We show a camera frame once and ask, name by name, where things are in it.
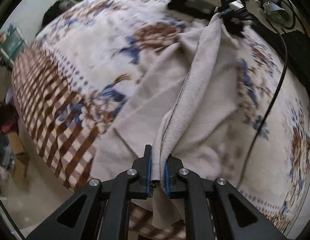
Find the floral plaid bed blanket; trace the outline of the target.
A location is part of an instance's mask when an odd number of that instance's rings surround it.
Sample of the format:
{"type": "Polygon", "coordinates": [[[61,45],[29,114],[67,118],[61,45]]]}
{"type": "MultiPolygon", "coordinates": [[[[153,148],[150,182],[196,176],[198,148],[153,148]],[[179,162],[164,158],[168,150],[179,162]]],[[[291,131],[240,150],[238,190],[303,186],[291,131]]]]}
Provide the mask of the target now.
{"type": "MultiPolygon", "coordinates": [[[[18,56],[12,83],[19,114],[38,155],[70,191],[95,178],[101,137],[154,59],[197,22],[207,26],[212,19],[169,10],[169,1],[84,0],[18,56]]],[[[302,212],[310,212],[310,98],[293,70],[284,69],[291,33],[245,22],[241,34],[229,35],[239,44],[238,107],[221,124],[226,149],[219,177],[296,239],[306,226],[302,212]]],[[[152,210],[138,201],[129,207],[131,231],[150,239],[186,238],[185,217],[156,228],[152,210]]]]}

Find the folded black garment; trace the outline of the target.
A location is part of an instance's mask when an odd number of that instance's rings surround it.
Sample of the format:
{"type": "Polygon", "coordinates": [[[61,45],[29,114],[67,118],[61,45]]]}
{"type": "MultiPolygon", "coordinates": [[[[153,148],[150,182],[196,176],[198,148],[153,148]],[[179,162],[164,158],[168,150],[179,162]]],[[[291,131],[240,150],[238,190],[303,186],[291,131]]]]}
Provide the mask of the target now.
{"type": "Polygon", "coordinates": [[[210,20],[215,11],[215,6],[204,0],[170,0],[167,8],[204,20],[210,20]]]}

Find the dark clothes pile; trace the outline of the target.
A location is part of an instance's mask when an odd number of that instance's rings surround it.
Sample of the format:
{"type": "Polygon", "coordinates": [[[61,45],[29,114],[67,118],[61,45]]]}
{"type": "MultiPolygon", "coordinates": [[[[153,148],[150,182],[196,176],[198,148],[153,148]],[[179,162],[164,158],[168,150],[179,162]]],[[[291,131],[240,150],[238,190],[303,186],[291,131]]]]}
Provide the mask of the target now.
{"type": "Polygon", "coordinates": [[[55,18],[68,11],[76,4],[73,0],[58,0],[45,13],[37,35],[55,18]]]}

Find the beige long sleeve shirt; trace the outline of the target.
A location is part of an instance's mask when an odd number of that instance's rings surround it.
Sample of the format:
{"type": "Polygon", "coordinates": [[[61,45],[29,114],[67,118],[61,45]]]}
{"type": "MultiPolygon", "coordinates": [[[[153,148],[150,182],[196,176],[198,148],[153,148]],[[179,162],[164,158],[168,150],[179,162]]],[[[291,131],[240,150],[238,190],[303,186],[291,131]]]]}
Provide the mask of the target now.
{"type": "Polygon", "coordinates": [[[207,26],[197,22],[177,43],[154,59],[135,93],[101,137],[91,174],[108,180],[127,170],[152,145],[151,200],[138,205],[153,212],[152,224],[168,228],[185,217],[183,203],[169,200],[164,186],[165,163],[179,158],[202,178],[222,173],[221,124],[238,107],[238,41],[221,14],[207,26]]]}

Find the teal storage rack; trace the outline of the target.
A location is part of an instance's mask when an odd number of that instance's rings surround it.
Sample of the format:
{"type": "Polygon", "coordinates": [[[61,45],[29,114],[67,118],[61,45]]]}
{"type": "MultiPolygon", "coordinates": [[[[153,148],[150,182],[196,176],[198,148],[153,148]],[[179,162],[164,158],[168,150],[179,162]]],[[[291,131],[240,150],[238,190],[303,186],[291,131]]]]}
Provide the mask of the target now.
{"type": "Polygon", "coordinates": [[[0,33],[0,60],[12,67],[19,54],[28,46],[21,30],[10,24],[8,29],[0,33]]]}

